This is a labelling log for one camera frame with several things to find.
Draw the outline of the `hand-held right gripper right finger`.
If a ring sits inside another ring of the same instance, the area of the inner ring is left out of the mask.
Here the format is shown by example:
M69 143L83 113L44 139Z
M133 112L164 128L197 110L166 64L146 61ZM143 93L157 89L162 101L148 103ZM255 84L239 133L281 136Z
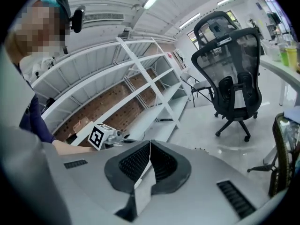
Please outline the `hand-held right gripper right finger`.
M157 177L136 225L270 225L285 192L269 197L204 150L150 142Z

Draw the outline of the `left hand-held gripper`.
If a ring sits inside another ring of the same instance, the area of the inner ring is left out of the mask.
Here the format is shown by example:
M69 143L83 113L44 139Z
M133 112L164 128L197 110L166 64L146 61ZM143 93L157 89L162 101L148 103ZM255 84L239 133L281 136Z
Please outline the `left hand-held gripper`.
M88 142L97 150L105 150L134 143L136 140L129 139L129 135L124 136L120 130L101 123L94 125Z

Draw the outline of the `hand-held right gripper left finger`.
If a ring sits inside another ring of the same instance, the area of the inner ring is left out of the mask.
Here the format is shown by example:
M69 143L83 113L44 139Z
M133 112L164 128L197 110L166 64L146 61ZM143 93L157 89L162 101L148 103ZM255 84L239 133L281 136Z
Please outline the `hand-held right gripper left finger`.
M53 181L68 210L71 225L149 225L150 212L138 214L129 163L149 156L147 141L107 150L59 155L44 143Z

